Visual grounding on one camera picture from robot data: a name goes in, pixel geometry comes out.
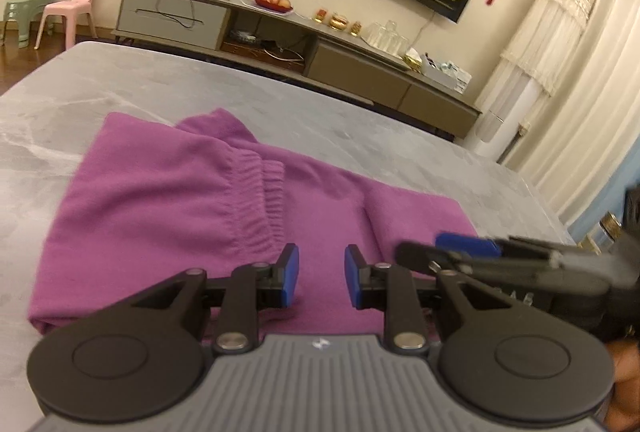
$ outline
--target marble table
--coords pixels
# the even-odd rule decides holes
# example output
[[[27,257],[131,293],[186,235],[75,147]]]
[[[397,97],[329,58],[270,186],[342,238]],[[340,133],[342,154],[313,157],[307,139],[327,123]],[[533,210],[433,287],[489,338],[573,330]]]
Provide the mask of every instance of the marble table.
[[[110,111],[175,123],[224,107],[260,141],[388,184],[456,199],[481,235],[570,243],[514,172],[397,120],[297,86],[187,58],[83,42],[0,98],[0,409],[23,432],[40,410],[25,363],[26,309],[49,224]]]

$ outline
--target purple fabric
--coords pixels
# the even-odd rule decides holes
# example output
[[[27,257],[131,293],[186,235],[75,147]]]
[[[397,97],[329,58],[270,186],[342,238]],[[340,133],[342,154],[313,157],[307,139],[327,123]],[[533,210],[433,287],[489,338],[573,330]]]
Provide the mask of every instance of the purple fabric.
[[[295,242],[293,307],[268,313],[262,330],[380,332],[382,313],[351,308],[344,248],[373,263],[440,231],[475,235],[455,201],[263,145],[223,109],[177,127],[112,113],[60,204],[29,318],[45,332],[184,269],[222,277]]]

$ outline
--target ribbed gray panel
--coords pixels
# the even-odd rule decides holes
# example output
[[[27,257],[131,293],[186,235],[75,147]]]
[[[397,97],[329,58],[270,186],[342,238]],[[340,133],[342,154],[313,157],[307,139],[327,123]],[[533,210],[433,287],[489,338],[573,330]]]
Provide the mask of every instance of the ribbed gray panel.
[[[391,354],[375,336],[320,338],[270,335],[254,352],[220,358],[189,398],[152,418],[101,426],[51,415],[31,432],[521,430],[472,414],[447,396],[425,361]],[[555,430],[603,431],[591,419]]]

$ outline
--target fruit plate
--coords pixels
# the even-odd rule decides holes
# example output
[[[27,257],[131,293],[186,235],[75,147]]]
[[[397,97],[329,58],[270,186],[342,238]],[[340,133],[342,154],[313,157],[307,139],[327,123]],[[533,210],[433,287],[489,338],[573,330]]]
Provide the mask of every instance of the fruit plate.
[[[265,0],[254,0],[254,1],[256,5],[261,6],[262,8],[266,8],[267,10],[273,10],[274,12],[279,12],[281,14],[288,14],[290,11],[293,10],[293,6],[286,8],[285,6],[274,5],[273,3],[270,3]]]

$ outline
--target plastic children's chair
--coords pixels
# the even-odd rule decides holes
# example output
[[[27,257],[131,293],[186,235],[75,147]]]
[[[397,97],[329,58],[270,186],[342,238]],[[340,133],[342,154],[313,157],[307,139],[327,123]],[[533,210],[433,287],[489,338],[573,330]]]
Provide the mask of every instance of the plastic children's chair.
[[[18,48],[26,48],[29,45],[29,30],[31,21],[38,14],[41,14],[45,5],[53,0],[11,0],[7,1],[4,7],[4,25],[0,32],[0,46],[4,44],[4,33],[6,24],[9,21],[18,23]]]
[[[78,15],[80,14],[87,14],[91,33],[94,38],[98,38],[92,17],[91,1],[92,0],[60,1],[45,6],[42,20],[40,21],[40,29],[38,30],[35,49],[37,50],[40,46],[40,39],[42,38],[42,31],[44,29],[44,23],[47,16],[63,16],[66,19],[65,47],[67,50],[76,43],[76,24],[78,23]]]

